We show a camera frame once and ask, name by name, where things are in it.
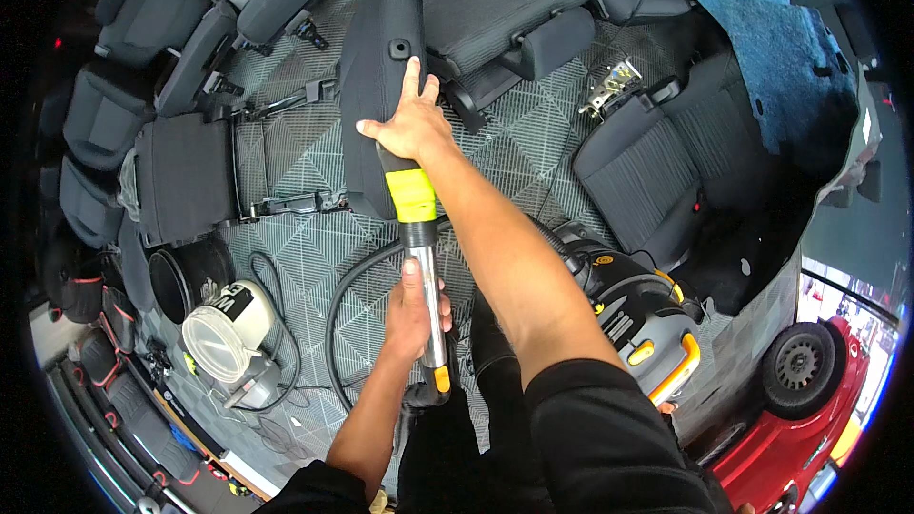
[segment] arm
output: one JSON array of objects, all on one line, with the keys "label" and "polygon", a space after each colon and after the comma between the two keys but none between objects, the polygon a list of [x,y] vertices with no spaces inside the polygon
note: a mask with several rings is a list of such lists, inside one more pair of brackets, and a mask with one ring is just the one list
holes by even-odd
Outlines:
[{"label": "arm", "polygon": [[435,108],[438,79],[430,74],[419,95],[418,75],[412,58],[393,119],[363,120],[357,129],[425,169],[477,285],[515,348],[525,387],[563,360],[602,360],[624,370],[565,264],[454,143],[451,125]]},{"label": "arm", "polygon": [[[451,328],[451,303],[441,295],[442,325]],[[403,263],[403,280],[390,292],[384,345],[349,417],[330,445],[326,463],[365,482],[368,503],[378,494],[393,450],[403,392],[412,364],[428,341],[428,311],[418,263]]]}]

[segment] red car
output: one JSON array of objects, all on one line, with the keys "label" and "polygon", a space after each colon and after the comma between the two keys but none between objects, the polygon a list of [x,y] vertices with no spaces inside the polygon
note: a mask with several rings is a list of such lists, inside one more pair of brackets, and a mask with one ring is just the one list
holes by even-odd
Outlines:
[{"label": "red car", "polygon": [[766,410],[711,470],[734,508],[794,512],[847,426],[869,356],[834,316],[783,330],[761,365]]}]

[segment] white bucket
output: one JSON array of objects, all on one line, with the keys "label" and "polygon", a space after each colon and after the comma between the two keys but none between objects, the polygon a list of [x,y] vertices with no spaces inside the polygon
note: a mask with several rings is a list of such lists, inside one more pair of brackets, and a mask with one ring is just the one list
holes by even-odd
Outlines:
[{"label": "white bucket", "polygon": [[181,334],[190,355],[217,381],[235,383],[267,336],[275,314],[266,293],[249,280],[238,280],[194,309]]}]

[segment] forearm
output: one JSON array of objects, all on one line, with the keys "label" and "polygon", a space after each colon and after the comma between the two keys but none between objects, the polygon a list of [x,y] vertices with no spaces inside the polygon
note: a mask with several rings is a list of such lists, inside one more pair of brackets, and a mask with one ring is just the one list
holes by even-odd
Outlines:
[{"label": "forearm", "polygon": [[394,428],[412,360],[385,345],[349,417],[327,452],[326,463],[361,478],[370,504],[393,450]]},{"label": "forearm", "polygon": [[624,369],[587,298],[524,213],[456,146],[431,152],[422,166],[476,284],[515,347],[523,383],[562,360],[604,360]]}]

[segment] clear plastic lid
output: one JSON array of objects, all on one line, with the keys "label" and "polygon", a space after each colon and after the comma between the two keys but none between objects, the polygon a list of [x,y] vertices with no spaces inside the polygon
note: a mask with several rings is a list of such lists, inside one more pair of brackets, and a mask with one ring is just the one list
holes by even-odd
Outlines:
[{"label": "clear plastic lid", "polygon": [[248,369],[251,350],[218,310],[201,306],[181,325],[184,342],[197,364],[223,383],[235,383]]}]

